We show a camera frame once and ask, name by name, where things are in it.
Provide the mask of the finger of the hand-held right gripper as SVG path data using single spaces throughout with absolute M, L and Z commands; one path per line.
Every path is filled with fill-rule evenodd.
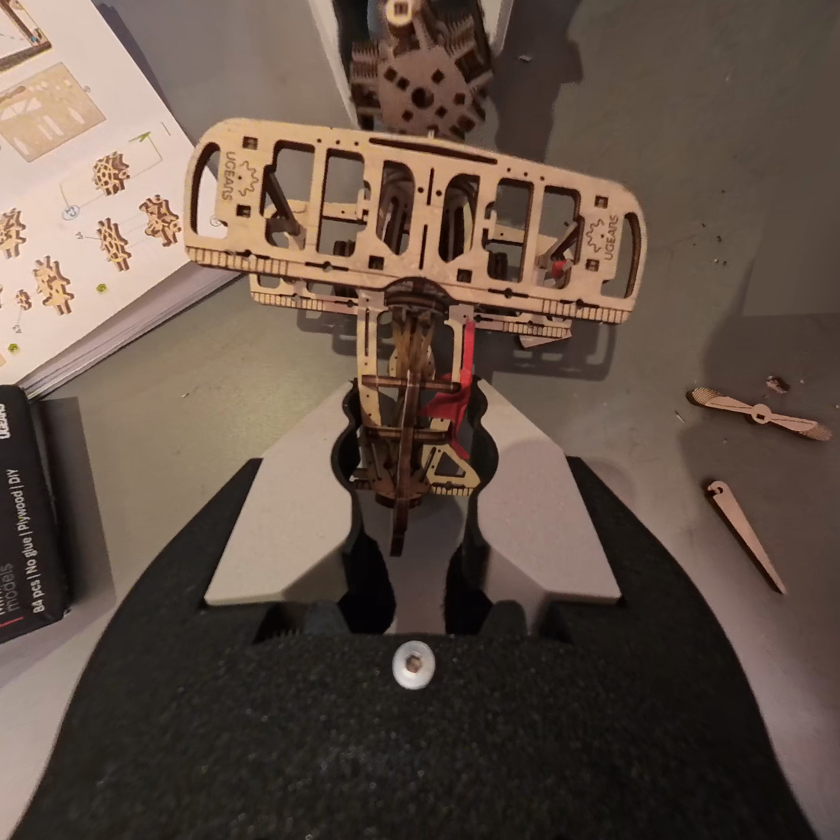
M 503 49 L 514 1 L 485 1 L 485 32 L 491 49 Z
M 309 1 L 308 5 L 321 41 L 325 60 L 332 74 L 333 85 L 350 121 L 350 127 L 357 130 L 360 127 L 358 114 L 352 101 L 350 83 L 341 52 L 341 14 L 340 10 L 337 10 L 339 2 Z

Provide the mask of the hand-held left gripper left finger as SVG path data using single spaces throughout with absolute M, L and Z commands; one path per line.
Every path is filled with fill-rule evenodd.
M 339 601 L 352 500 L 332 465 L 350 425 L 346 382 L 263 454 L 205 593 L 210 606 Z

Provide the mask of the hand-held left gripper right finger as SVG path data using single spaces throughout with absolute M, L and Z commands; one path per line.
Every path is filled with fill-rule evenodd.
M 622 598 L 561 446 L 492 385 L 474 397 L 472 457 L 479 487 L 467 513 L 467 581 L 490 607 L 514 607 L 538 634 L 557 603 L 614 606 Z

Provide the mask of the wooden radial engine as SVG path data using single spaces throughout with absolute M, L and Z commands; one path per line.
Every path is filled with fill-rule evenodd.
M 485 122 L 493 69 L 477 2 L 369 2 L 368 24 L 349 64 L 363 129 L 465 141 Z

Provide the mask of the wooden biplane model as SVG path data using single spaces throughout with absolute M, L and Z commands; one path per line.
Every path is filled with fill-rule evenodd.
M 185 179 L 185 251 L 262 305 L 352 314 L 360 467 L 392 510 L 481 479 L 459 442 L 478 329 L 561 341 L 621 324 L 647 257 L 635 195 L 603 178 L 426 137 L 229 119 Z

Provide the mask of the wooden pointed stick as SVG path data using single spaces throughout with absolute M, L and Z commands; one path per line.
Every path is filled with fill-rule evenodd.
M 722 480 L 713 480 L 707 486 L 707 494 L 775 590 L 782 595 L 787 595 L 785 584 L 730 486 Z

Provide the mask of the black model kit box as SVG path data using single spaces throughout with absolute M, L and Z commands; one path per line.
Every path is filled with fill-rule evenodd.
M 70 606 L 56 513 L 25 393 L 1 387 L 1 643 L 60 621 Z

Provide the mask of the instruction booklet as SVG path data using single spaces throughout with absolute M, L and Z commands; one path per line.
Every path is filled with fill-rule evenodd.
M 222 286 L 193 143 L 93 2 L 2 2 L 1 383 L 40 396 Z

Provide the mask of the wooden propeller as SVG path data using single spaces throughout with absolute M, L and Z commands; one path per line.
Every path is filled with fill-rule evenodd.
M 693 388 L 686 397 L 697 406 L 744 415 L 757 425 L 774 425 L 821 443 L 833 439 L 832 431 L 815 420 L 775 413 L 764 404 L 750 405 L 705 386 Z

